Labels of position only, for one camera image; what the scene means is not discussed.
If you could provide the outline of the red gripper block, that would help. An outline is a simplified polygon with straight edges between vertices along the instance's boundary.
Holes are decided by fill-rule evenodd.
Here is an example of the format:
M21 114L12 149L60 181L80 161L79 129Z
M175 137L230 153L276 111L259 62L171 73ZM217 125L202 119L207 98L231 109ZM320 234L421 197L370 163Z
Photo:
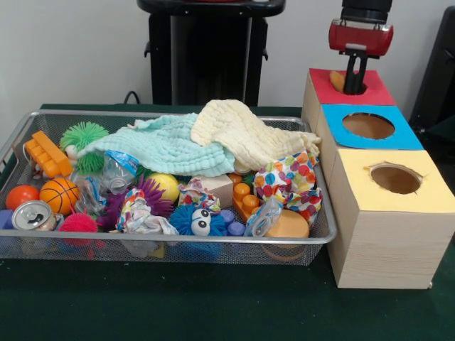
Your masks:
M389 50L393 35L394 27L388 24L348 21L341 18L332 20L328 32L328 42L331 50L337 50L341 54L346 54L351 50L359 50L366 53L360 55L360 66L357 76L354 72L357 56L356 54L349 55L343 88L345 94L364 93L363 80L368 56L371 58L384 56Z

